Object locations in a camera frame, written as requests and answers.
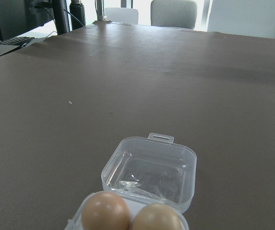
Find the grey office chair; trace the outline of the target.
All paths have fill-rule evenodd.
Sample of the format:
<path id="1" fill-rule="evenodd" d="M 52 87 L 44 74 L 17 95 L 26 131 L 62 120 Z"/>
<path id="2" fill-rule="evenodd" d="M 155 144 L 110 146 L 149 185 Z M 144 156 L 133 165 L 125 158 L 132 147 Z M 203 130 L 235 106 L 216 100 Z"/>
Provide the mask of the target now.
<path id="1" fill-rule="evenodd" d="M 195 0 L 153 0 L 151 26 L 194 29 L 198 6 Z"/>

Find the black keyboard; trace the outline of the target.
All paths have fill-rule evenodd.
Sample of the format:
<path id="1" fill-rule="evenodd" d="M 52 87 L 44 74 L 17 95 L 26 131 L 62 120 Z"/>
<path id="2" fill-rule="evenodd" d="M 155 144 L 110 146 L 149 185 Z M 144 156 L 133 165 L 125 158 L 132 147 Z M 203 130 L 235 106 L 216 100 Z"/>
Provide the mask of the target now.
<path id="1" fill-rule="evenodd" d="M 0 45 L 23 46 L 24 44 L 28 44 L 33 39 L 34 37 L 15 37 L 0 41 Z"/>

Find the light brown egg in box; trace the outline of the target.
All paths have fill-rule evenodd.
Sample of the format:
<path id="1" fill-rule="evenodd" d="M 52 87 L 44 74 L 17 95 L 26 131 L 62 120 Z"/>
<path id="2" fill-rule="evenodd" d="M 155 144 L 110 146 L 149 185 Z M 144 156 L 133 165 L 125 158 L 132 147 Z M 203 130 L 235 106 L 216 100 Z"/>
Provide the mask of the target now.
<path id="1" fill-rule="evenodd" d="M 182 223 L 169 206 L 154 203 L 144 206 L 135 216 L 132 230 L 181 230 Z"/>

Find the clear plastic egg box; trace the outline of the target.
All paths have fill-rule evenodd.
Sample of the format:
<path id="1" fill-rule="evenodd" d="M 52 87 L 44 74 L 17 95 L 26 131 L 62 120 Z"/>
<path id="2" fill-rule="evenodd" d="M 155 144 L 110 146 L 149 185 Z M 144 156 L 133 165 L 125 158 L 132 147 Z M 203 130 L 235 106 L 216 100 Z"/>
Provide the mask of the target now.
<path id="1" fill-rule="evenodd" d="M 181 228 L 189 228 L 183 213 L 195 192 L 197 156 L 175 144 L 172 136 L 150 133 L 148 138 L 123 139 L 101 172 L 103 191 L 123 198 L 131 220 L 152 203 L 170 206 Z"/>

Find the black computer monitor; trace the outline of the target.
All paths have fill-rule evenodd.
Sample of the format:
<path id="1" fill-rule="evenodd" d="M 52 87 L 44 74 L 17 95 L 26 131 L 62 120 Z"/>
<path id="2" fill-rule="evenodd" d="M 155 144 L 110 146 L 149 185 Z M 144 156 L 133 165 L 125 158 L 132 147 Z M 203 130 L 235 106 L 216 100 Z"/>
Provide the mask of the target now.
<path id="1" fill-rule="evenodd" d="M 0 0 L 0 40 L 27 33 L 54 21 L 57 34 L 69 31 L 65 0 Z"/>

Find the aluminium frame post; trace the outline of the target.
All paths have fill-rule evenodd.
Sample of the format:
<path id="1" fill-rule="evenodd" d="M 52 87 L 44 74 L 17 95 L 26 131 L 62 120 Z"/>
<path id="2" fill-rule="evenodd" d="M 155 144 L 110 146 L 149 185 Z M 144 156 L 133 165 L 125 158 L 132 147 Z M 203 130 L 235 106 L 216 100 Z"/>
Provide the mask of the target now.
<path id="1" fill-rule="evenodd" d="M 104 10 L 104 0 L 95 0 L 95 10 L 98 21 L 106 21 L 106 15 Z"/>

